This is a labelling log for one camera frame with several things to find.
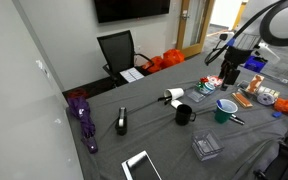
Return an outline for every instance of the television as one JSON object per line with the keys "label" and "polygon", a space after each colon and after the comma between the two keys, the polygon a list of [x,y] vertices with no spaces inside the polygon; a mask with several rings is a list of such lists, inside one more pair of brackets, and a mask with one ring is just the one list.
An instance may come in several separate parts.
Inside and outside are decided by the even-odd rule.
{"label": "television", "polygon": [[99,23],[168,14],[170,0],[94,0]]}

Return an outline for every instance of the doorknob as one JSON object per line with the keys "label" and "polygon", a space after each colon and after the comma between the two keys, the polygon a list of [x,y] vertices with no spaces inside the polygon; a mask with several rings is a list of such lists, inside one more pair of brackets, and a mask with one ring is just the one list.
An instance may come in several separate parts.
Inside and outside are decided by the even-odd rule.
{"label": "doorknob", "polygon": [[183,10],[182,16],[181,16],[184,20],[187,20],[188,18],[190,18],[190,15],[188,14],[187,10]]}

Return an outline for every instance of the gray tablecloth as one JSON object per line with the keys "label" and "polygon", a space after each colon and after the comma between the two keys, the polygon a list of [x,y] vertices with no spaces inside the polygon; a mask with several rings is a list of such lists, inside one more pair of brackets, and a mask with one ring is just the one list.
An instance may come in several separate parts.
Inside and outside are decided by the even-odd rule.
{"label": "gray tablecloth", "polygon": [[[250,109],[238,104],[236,115],[246,121],[244,126],[231,121],[217,123],[212,112],[216,100],[234,101],[231,93],[237,90],[236,86],[230,86],[227,91],[217,90],[199,103],[186,95],[180,98],[198,114],[196,121],[186,126],[175,123],[173,107],[157,102],[167,88],[188,89],[201,77],[219,74],[220,61],[205,66],[203,59],[201,56],[200,60],[186,61],[88,99],[96,125],[99,147],[96,154],[88,153],[80,141],[79,122],[69,117],[85,179],[125,179],[121,163],[143,150],[165,180],[252,179],[252,169],[266,168],[277,154],[276,141],[288,131],[288,115],[276,119],[272,117],[272,106],[252,101],[254,107]],[[250,81],[253,76],[254,72],[243,69],[237,82]],[[262,85],[288,98],[288,85],[268,78]],[[114,128],[122,106],[129,112],[125,136],[117,135]],[[216,158],[201,162],[191,147],[191,134],[203,129],[213,130],[225,149]]]}

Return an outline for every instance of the tape roll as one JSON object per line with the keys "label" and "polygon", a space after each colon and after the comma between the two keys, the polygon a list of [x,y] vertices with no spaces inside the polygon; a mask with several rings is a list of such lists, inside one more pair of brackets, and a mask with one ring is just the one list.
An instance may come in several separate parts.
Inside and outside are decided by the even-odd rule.
{"label": "tape roll", "polygon": [[275,102],[275,97],[271,93],[261,93],[257,96],[257,101],[263,105],[272,105]]}

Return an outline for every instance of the black mug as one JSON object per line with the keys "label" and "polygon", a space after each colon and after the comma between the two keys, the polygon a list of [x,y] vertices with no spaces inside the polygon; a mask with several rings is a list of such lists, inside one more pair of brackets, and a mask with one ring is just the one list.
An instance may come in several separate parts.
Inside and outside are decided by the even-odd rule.
{"label": "black mug", "polygon": [[196,114],[192,112],[192,108],[186,104],[177,106],[175,121],[178,125],[184,126],[189,121],[195,121]]}

